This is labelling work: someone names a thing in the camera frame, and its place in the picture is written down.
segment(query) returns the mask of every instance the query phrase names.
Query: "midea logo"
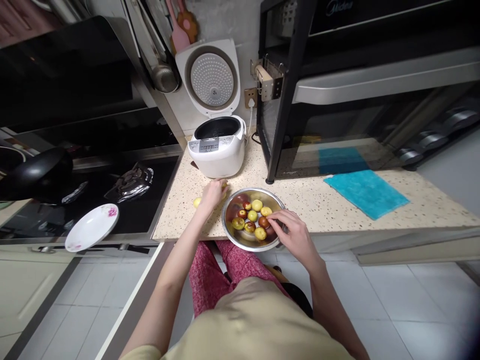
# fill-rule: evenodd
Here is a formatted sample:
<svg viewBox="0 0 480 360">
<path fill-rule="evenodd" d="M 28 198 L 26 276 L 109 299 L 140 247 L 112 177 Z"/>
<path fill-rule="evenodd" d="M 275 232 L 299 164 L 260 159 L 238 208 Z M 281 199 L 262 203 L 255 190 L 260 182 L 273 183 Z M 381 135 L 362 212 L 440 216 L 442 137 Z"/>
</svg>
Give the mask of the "midea logo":
<svg viewBox="0 0 480 360">
<path fill-rule="evenodd" d="M 339 3 L 340 0 L 330 0 L 325 9 L 325 15 L 330 16 L 343 10 L 350 10 L 354 5 L 353 1 Z"/>
</svg>

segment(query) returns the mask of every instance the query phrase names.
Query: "rice cooker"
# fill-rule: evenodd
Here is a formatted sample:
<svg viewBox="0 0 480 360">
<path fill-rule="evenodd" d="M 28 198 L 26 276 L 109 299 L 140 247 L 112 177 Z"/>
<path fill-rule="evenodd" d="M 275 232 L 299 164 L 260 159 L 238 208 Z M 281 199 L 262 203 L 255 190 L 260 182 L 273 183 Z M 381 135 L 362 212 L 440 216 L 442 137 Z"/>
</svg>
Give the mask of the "rice cooker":
<svg viewBox="0 0 480 360">
<path fill-rule="evenodd" d="M 191 101 L 206 118 L 188 142 L 188 152 L 206 177 L 231 177 L 244 162 L 247 136 L 245 121 L 232 115 L 240 102 L 234 41 L 195 43 L 175 60 Z"/>
</svg>

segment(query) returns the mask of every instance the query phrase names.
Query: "wall socket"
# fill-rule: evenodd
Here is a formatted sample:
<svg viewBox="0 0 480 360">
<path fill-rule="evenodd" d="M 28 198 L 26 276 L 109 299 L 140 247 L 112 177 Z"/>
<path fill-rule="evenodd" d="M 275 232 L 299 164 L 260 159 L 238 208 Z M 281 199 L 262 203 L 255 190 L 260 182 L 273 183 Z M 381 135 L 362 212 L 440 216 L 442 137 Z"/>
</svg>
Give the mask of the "wall socket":
<svg viewBox="0 0 480 360">
<path fill-rule="evenodd" d="M 244 97 L 245 97 L 245 109 L 250 109 L 250 106 L 249 106 L 249 100 L 250 99 L 253 99 L 253 101 L 255 102 L 255 105 L 253 105 L 253 107 L 256 108 L 257 107 L 257 95 L 258 95 L 257 88 L 252 87 L 252 88 L 249 88 L 249 89 L 245 89 L 245 90 L 243 90 L 243 94 L 244 94 Z"/>
</svg>

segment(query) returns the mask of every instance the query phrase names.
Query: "rice cooker control panel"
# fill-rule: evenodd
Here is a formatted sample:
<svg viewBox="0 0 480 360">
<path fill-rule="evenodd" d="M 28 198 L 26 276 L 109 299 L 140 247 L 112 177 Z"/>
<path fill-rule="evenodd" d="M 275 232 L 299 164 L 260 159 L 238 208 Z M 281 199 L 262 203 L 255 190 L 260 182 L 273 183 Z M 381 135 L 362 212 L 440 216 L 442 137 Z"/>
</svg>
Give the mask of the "rice cooker control panel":
<svg viewBox="0 0 480 360">
<path fill-rule="evenodd" d="M 226 148 L 233 139 L 233 136 L 211 137 L 189 141 L 188 146 L 194 153 L 212 153 Z"/>
</svg>

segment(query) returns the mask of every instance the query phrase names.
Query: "knob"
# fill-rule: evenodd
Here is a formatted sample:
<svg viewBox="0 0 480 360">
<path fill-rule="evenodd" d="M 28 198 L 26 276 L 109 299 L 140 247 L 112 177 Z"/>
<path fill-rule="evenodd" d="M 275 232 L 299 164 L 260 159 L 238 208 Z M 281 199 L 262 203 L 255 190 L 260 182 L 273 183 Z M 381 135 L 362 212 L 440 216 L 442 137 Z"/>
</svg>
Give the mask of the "knob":
<svg viewBox="0 0 480 360">
<path fill-rule="evenodd" d="M 398 158 L 405 165 L 410 165 L 419 162 L 424 158 L 424 156 L 412 148 L 405 147 L 398 151 Z"/>
<path fill-rule="evenodd" d="M 448 111 L 447 114 L 450 117 L 443 124 L 452 131 L 466 128 L 480 119 L 478 112 L 469 109 L 453 109 Z"/>
<path fill-rule="evenodd" d="M 425 150 L 431 150 L 431 149 L 441 147 L 448 140 L 449 138 L 444 135 L 441 135 L 432 130 L 427 130 L 427 131 L 422 131 L 419 134 L 418 145 L 420 145 Z"/>
</svg>

